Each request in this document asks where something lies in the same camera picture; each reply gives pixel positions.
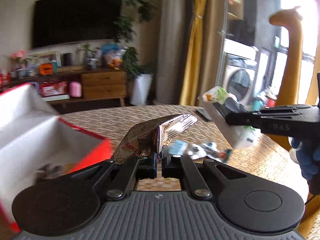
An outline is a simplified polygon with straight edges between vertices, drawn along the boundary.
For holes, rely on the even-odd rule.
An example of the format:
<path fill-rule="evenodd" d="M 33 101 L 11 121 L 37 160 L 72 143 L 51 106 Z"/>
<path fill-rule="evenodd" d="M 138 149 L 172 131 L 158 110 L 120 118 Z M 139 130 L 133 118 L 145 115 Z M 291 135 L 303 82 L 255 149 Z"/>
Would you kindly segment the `right blue gloved hand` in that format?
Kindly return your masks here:
<path fill-rule="evenodd" d="M 291 159 L 300 165 L 302 176 L 310 180 L 319 172 L 316 162 L 319 161 L 319 146 L 313 149 L 310 140 L 301 141 L 297 138 L 289 138 Z"/>

